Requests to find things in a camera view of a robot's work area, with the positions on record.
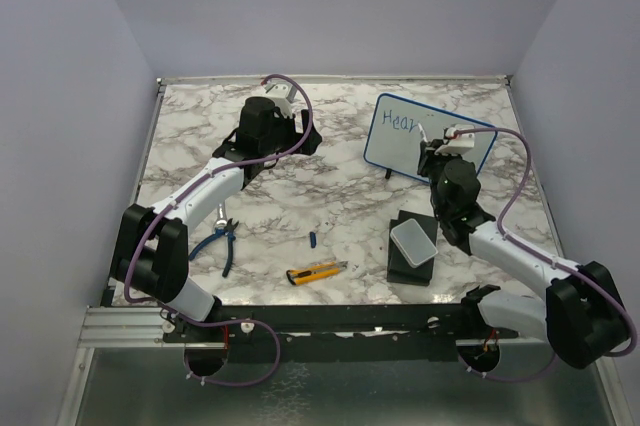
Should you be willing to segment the blue whiteboard marker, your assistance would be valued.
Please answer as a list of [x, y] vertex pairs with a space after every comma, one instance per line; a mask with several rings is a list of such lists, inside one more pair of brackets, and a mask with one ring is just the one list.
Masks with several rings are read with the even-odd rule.
[[421, 142], [425, 143], [425, 144], [428, 144], [429, 143], [429, 139], [427, 137], [426, 131], [424, 130], [422, 124], [418, 123], [417, 127], [418, 127], [418, 130], [419, 130]]

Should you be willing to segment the blue framed whiteboard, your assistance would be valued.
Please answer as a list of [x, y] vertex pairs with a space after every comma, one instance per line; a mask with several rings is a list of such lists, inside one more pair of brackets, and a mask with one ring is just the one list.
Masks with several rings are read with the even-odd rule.
[[381, 94], [376, 102], [366, 140], [364, 160], [409, 178], [427, 182], [417, 174], [420, 156], [421, 123], [429, 140], [441, 139], [444, 130], [453, 125], [481, 131], [475, 135], [475, 147], [463, 158], [480, 170], [497, 137], [494, 126], [483, 121], [448, 112], [390, 93]]

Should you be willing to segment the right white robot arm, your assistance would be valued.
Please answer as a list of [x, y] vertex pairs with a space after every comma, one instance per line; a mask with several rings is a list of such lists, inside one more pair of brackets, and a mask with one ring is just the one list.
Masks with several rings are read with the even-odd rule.
[[461, 329], [481, 337], [493, 327], [506, 328], [540, 339], [576, 369], [633, 352], [638, 331], [609, 270], [595, 261], [579, 264], [550, 255], [509, 233], [478, 204], [481, 184], [474, 164], [445, 149], [443, 140], [421, 141], [417, 168], [429, 182], [443, 236], [534, 294], [521, 298], [498, 287], [479, 288], [466, 297], [471, 305], [459, 313]]

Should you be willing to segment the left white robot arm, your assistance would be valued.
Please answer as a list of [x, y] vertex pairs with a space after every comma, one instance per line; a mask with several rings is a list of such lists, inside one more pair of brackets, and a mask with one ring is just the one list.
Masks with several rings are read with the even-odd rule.
[[132, 303], [155, 301], [186, 318], [186, 328], [206, 341], [220, 331], [219, 299], [190, 276], [189, 236], [214, 210], [242, 191], [265, 168], [292, 155], [312, 155], [322, 138], [313, 110], [291, 111], [287, 98], [253, 96], [238, 126], [204, 168], [154, 205], [123, 213], [110, 275]]

